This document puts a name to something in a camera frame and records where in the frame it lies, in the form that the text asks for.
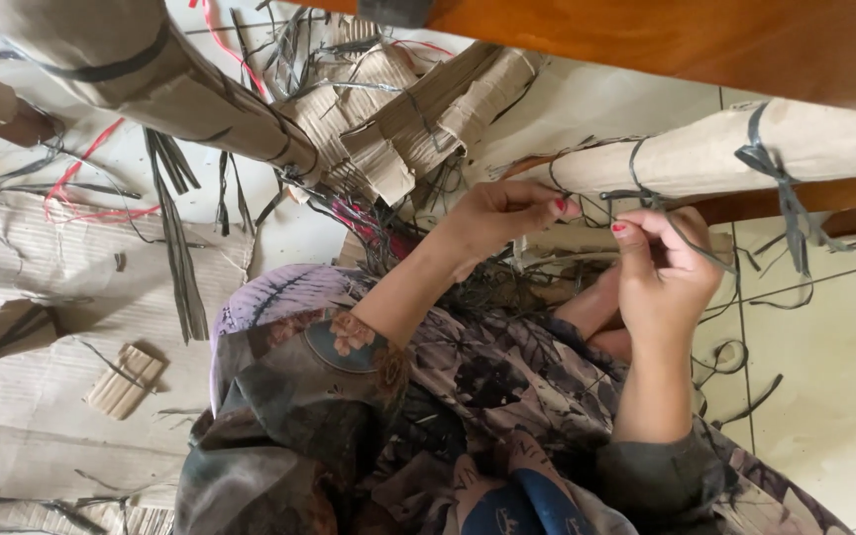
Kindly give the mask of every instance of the floral dress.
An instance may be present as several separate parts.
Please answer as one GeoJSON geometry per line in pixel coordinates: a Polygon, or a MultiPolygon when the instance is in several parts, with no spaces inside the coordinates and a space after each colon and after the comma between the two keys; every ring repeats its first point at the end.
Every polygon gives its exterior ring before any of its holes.
{"type": "Polygon", "coordinates": [[[569,323],[435,308],[395,347],[348,311],[375,282],[289,266],[230,298],[177,535],[850,535],[701,419],[612,443],[629,369],[569,323]]]}

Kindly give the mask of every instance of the woman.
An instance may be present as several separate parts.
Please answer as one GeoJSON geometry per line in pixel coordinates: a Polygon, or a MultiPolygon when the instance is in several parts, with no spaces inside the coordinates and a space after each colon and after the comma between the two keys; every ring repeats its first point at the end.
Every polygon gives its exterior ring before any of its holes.
{"type": "Polygon", "coordinates": [[[676,231],[707,247],[695,211],[620,214],[618,265],[540,322],[433,308],[576,212],[480,185],[380,281],[290,266],[237,291],[175,533],[850,534],[691,415],[693,331],[721,279],[676,231]],[[617,310],[625,328],[603,330],[617,310]]]}

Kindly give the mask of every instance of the sleeve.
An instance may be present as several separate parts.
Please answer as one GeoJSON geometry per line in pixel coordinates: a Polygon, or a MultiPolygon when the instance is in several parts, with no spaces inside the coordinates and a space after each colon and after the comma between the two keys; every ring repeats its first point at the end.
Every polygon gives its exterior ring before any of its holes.
{"type": "Polygon", "coordinates": [[[712,504],[722,463],[695,432],[672,444],[610,443],[597,452],[598,496],[644,535],[719,535],[712,504]]]}
{"type": "Polygon", "coordinates": [[[177,489],[174,533],[337,533],[408,382],[402,350],[344,310],[220,336],[249,362],[220,395],[177,489]]]}

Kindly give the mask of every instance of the red string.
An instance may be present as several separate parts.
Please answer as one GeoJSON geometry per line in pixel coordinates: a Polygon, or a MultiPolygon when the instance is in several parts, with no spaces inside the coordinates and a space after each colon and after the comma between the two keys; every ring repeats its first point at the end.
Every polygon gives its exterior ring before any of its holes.
{"type": "Polygon", "coordinates": [[[101,132],[101,135],[99,135],[97,137],[97,139],[95,139],[94,142],[91,143],[90,147],[88,147],[88,150],[85,151],[84,154],[82,154],[81,158],[79,160],[77,160],[75,163],[69,165],[68,169],[65,170],[65,174],[63,174],[61,176],[61,178],[59,178],[55,182],[55,185],[52,186],[52,189],[49,189],[49,193],[45,196],[45,202],[44,202],[45,220],[46,221],[48,221],[49,223],[57,224],[57,223],[67,223],[69,221],[75,221],[78,219],[91,219],[91,218],[101,218],[101,217],[107,217],[107,216],[123,215],[126,218],[120,222],[119,221],[105,221],[102,223],[124,223],[126,221],[129,221],[130,219],[135,218],[135,217],[138,217],[141,215],[146,215],[149,213],[153,213],[153,212],[156,212],[158,209],[160,209],[160,206],[157,206],[157,207],[154,207],[152,209],[137,210],[137,211],[109,211],[109,212],[102,212],[102,213],[88,213],[88,214],[82,215],[82,214],[78,213],[78,208],[75,207],[75,204],[72,203],[70,200],[68,200],[68,198],[65,196],[65,189],[64,189],[65,183],[67,181],[71,180],[71,177],[75,176],[75,174],[78,172],[78,169],[81,168],[81,164],[85,160],[87,160],[89,158],[89,156],[93,152],[95,152],[95,150],[97,150],[98,147],[100,147],[101,144],[109,136],[111,136],[113,131],[116,128],[118,128],[121,125],[121,123],[123,123],[124,121],[125,121],[125,119],[124,119],[124,117],[122,117],[122,118],[118,119],[117,121],[115,121],[111,126],[105,128],[105,131],[101,132]],[[49,211],[49,201],[52,200],[55,195],[58,195],[62,199],[62,201],[64,201],[66,204],[71,206],[71,210],[75,213],[75,217],[65,219],[64,221],[54,221],[52,219],[52,213],[49,211]]]}
{"type": "Polygon", "coordinates": [[[414,43],[416,45],[422,45],[422,47],[428,47],[429,49],[431,49],[433,51],[438,51],[440,53],[445,53],[451,57],[455,57],[454,54],[449,53],[448,51],[446,51],[442,47],[439,47],[438,45],[433,45],[431,43],[425,43],[424,41],[412,41],[409,39],[396,39],[395,41],[392,42],[392,46],[395,46],[398,43],[414,43]]]}
{"type": "MultiPolygon", "coordinates": [[[[232,50],[227,48],[222,41],[220,41],[220,36],[217,34],[217,31],[213,29],[213,24],[210,22],[210,6],[208,6],[207,0],[202,0],[201,3],[204,6],[204,22],[207,23],[207,29],[210,30],[210,35],[213,37],[213,40],[217,42],[217,46],[223,49],[225,53],[233,56],[233,59],[237,60],[237,63],[243,66],[243,68],[246,70],[246,74],[249,74],[250,80],[253,80],[253,83],[256,84],[256,88],[260,91],[260,95],[262,95],[263,98],[266,98],[267,89],[264,88],[263,83],[258,78],[256,78],[256,75],[253,73],[253,69],[246,65],[244,58],[238,56],[232,50]]],[[[197,0],[190,0],[190,7],[193,8],[196,6],[197,0]]]]}

